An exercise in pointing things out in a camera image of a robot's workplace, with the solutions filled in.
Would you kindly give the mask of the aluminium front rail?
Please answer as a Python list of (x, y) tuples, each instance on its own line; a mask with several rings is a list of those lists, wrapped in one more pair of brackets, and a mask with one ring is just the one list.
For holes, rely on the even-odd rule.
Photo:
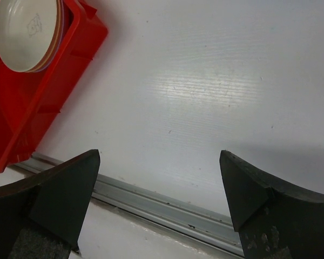
[(229, 216), (99, 172), (92, 198), (237, 258), (244, 252)]

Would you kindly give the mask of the red plastic bin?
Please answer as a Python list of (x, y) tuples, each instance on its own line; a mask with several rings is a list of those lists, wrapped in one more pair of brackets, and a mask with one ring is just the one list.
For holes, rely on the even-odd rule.
[(0, 173), (27, 160), (108, 35), (89, 1), (65, 1), (66, 33), (51, 64), (18, 73), (0, 59)]

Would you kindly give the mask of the cream plate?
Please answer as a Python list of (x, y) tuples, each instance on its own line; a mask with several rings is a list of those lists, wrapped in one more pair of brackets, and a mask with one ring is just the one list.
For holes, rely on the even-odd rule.
[(0, 1), (0, 58), (15, 72), (40, 71), (62, 34), (62, 1)]

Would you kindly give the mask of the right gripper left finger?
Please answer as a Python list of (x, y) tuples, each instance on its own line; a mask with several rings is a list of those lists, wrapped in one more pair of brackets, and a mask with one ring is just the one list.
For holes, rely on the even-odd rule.
[(100, 156), (91, 149), (0, 187), (0, 258), (69, 258), (91, 200)]

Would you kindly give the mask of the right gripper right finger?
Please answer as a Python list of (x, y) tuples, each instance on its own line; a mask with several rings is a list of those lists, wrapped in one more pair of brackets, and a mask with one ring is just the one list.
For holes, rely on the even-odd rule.
[(219, 164), (245, 258), (324, 258), (324, 194), (260, 170), (229, 151), (221, 151)]

